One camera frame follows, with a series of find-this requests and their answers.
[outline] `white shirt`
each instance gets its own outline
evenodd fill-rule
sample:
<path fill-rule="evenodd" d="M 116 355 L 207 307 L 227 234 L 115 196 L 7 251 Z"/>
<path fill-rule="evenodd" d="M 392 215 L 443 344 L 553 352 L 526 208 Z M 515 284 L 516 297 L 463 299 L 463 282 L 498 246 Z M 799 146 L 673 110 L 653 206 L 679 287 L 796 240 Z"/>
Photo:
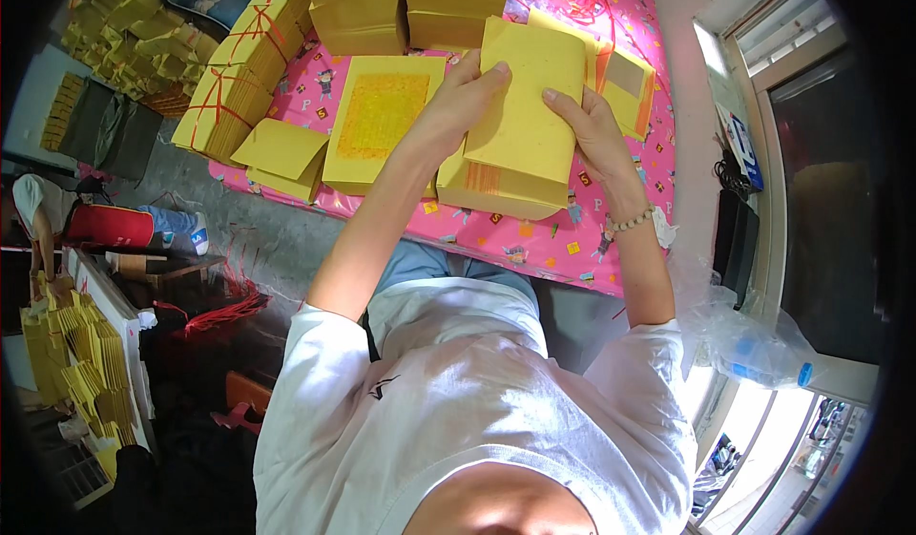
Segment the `white shirt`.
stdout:
<path fill-rule="evenodd" d="M 677 401 L 676 321 L 638 326 L 583 377 L 547 359 L 530 300 L 470 278 L 376 295 L 365 332 L 306 307 L 292 319 L 258 439 L 259 533 L 400 535 L 423 497 L 478 462 L 568 487 L 599 533 L 680 533 L 693 428 Z"/>
<path fill-rule="evenodd" d="M 70 208 L 76 202 L 77 195 L 73 191 L 65 191 L 45 178 L 31 173 L 23 175 L 13 183 L 13 202 L 16 210 L 26 225 L 26 231 L 31 238 L 36 238 L 32 222 L 35 220 L 35 211 L 39 205 L 44 207 L 45 214 L 52 226 L 52 234 L 63 231 L 63 225 L 70 214 Z"/>

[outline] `hand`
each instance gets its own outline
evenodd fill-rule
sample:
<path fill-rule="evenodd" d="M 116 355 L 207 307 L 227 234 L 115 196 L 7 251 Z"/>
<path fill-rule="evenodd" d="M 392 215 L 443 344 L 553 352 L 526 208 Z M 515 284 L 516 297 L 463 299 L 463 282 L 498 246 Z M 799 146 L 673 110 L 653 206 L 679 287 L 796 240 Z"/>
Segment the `hand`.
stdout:
<path fill-rule="evenodd" d="M 551 88 L 544 89 L 543 99 L 572 127 L 576 152 L 583 157 L 592 179 L 606 187 L 616 179 L 638 178 L 633 157 L 607 100 L 587 86 L 583 87 L 582 107 L 572 97 Z"/>
<path fill-rule="evenodd" d="M 445 76 L 401 143 L 415 146 L 405 149 L 438 168 L 458 150 L 464 134 L 480 121 L 490 100 L 509 86 L 511 78 L 509 64 L 502 61 L 481 74 L 480 50 L 469 51 Z"/>

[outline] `blue jeans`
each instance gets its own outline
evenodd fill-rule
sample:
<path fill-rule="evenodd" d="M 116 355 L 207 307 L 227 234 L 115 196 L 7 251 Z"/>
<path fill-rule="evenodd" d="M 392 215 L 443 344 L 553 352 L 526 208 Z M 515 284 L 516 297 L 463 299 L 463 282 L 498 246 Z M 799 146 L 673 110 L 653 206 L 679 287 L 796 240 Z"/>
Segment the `blue jeans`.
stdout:
<path fill-rule="evenodd" d="M 136 209 L 153 215 L 154 232 L 191 234 L 197 229 L 197 215 L 191 215 L 181 210 L 161 209 L 152 205 L 140 205 Z"/>
<path fill-rule="evenodd" d="M 382 277 L 378 280 L 375 294 L 405 280 L 451 277 L 445 256 L 445 251 L 440 248 L 401 239 L 395 246 L 395 252 L 388 259 Z M 531 280 L 527 276 L 470 256 L 463 258 L 462 277 L 488 280 L 517 289 L 531 300 L 534 310 L 538 311 L 538 297 L 535 296 Z"/>

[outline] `pink tablecloth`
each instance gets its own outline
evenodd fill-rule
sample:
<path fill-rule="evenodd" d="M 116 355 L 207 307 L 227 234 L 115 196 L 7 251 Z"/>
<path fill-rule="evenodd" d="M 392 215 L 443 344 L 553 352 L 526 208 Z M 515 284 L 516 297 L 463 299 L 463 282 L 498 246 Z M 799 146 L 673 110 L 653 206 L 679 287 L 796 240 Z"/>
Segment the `pink tablecloth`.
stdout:
<path fill-rule="evenodd" d="M 652 0 L 608 2 L 616 43 L 647 60 L 658 71 L 649 136 L 645 143 L 630 137 L 626 141 L 646 184 L 649 199 L 665 210 L 670 221 L 674 198 L 674 113 L 661 33 L 654 15 L 655 4 Z M 517 12 L 520 8 L 517 0 L 510 0 L 504 17 L 527 21 L 527 15 L 520 15 L 525 14 L 524 11 Z M 607 15 L 599 16 L 591 27 L 584 29 L 609 38 L 610 19 Z M 410 53 L 447 55 L 451 62 L 460 58 L 434 50 L 411 49 Z M 268 116 L 330 133 L 350 57 L 329 55 L 314 30 L 297 56 L 277 85 Z M 580 160 L 576 159 L 572 168 L 569 188 L 575 201 L 548 219 L 518 220 L 424 199 L 414 211 L 406 236 L 454 253 L 511 267 L 527 275 L 622 296 L 616 247 L 613 243 L 608 246 L 603 237 L 604 195 L 584 173 L 585 166 Z M 308 205 L 301 199 L 249 182 L 243 169 L 211 161 L 210 173 L 231 189 L 340 218 L 351 217 L 363 199 L 341 195 L 322 185 L 314 205 Z"/>

